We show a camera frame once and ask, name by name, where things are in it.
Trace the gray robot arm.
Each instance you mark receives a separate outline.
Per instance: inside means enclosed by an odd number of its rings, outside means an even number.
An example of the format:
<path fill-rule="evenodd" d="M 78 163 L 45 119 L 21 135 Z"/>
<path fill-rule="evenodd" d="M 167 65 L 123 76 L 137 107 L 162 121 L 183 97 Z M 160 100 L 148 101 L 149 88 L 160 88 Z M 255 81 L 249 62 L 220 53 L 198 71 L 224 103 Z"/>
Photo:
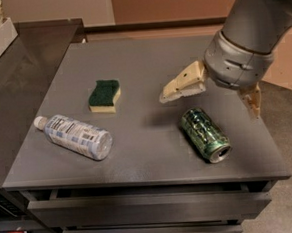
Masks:
<path fill-rule="evenodd" d="M 206 91 L 206 81 L 233 89 L 248 109 L 261 110 L 259 81 L 274 61 L 274 49 L 292 27 L 292 0 L 235 0 L 206 48 L 195 61 L 163 87 L 162 103 Z"/>

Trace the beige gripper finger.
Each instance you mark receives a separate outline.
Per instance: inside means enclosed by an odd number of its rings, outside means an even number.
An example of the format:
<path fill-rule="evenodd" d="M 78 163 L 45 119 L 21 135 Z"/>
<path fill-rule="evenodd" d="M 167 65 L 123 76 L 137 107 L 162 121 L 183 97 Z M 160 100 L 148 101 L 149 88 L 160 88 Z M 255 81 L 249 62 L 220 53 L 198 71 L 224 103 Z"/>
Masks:
<path fill-rule="evenodd" d="M 261 113 L 261 91 L 259 84 L 246 86 L 239 89 L 239 96 L 244 105 L 247 107 L 250 115 L 254 118 L 259 118 Z"/>
<path fill-rule="evenodd" d="M 206 91 L 206 81 L 206 67 L 202 61 L 195 61 L 163 87 L 160 102 L 173 102 L 182 97 L 203 93 Z"/>

